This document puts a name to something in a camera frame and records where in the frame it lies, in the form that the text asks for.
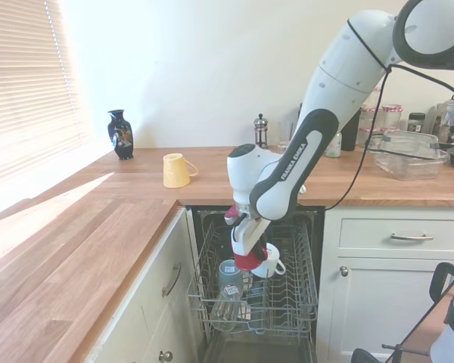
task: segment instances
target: window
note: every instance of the window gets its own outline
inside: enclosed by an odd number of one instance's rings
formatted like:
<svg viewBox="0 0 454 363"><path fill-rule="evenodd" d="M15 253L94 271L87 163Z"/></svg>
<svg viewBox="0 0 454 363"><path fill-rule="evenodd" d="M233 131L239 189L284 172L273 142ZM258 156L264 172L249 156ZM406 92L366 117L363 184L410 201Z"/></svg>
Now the window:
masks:
<svg viewBox="0 0 454 363"><path fill-rule="evenodd" d="M58 0L0 0L0 184L88 142Z"/></svg>

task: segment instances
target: kettle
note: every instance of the kettle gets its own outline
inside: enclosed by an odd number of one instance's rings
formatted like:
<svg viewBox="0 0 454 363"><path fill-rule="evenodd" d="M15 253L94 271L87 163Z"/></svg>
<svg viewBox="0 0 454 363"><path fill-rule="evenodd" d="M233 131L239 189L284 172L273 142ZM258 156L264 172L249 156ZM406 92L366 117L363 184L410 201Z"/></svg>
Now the kettle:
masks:
<svg viewBox="0 0 454 363"><path fill-rule="evenodd" d="M432 135L436 135L441 144L452 144L454 135L454 95L443 104L438 104L432 126Z"/></svg>

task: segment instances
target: drawer handle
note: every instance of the drawer handle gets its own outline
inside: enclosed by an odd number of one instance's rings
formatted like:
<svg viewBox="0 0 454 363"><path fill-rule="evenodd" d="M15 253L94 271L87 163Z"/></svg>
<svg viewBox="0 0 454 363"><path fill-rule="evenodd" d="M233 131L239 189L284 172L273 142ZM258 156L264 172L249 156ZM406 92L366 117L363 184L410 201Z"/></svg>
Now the drawer handle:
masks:
<svg viewBox="0 0 454 363"><path fill-rule="evenodd" d="M421 240L433 240L434 237L427 236L426 234L423 234L420 237L407 237L407 236L397 236L396 234L392 233L390 236L392 240L415 240L415 241L421 241Z"/></svg>
<svg viewBox="0 0 454 363"><path fill-rule="evenodd" d="M173 265L173 278L169 281L166 287L161 290L161 296L168 296L172 292L173 288L176 285L176 282L179 280L180 272L182 271L182 264L176 263Z"/></svg>

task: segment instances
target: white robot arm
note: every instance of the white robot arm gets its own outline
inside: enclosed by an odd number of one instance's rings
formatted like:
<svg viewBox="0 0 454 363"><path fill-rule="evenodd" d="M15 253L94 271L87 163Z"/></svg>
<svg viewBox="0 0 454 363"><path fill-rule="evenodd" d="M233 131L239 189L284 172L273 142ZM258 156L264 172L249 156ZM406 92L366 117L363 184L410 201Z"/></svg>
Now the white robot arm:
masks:
<svg viewBox="0 0 454 363"><path fill-rule="evenodd" d="M227 161L229 181L236 208L244 217L232 230L236 256L253 249L269 221L295 210L297 192L329 142L387 67L400 61L454 70L454 0L409 0L396 17L361 11L350 18L311 78L285 153L280 156L253 144L232 151ZM431 356L434 363L454 363L454 329L447 328Z"/></svg>

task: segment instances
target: kitchen counter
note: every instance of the kitchen counter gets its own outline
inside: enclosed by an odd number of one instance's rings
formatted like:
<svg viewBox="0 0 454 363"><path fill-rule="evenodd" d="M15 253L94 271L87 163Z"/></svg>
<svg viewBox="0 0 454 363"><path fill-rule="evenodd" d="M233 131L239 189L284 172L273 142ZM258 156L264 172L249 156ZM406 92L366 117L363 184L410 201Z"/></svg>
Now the kitchen counter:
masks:
<svg viewBox="0 0 454 363"><path fill-rule="evenodd" d="M138 149L132 160L114 153L96 161L39 197L48 199L71 188L109 175L90 194L94 198L175 199L182 205L233 204L227 177L227 156L232 147ZM199 170L191 184L180 189L163 186L163 155L180 152ZM322 157L298 198L305 206L331 206L353 180L362 152L343 152L339 158ZM400 181L375 165L371 155L342 206L454 206L454 166L446 164L436 179Z"/></svg>
<svg viewBox="0 0 454 363"><path fill-rule="evenodd" d="M81 361L178 205L232 205L231 147L114 153L0 215L0 362ZM163 155L199 169L191 184L162 184ZM330 206L345 192L361 152L323 157L300 204ZM437 179L397 181L368 155L344 206L454 206L454 167Z"/></svg>

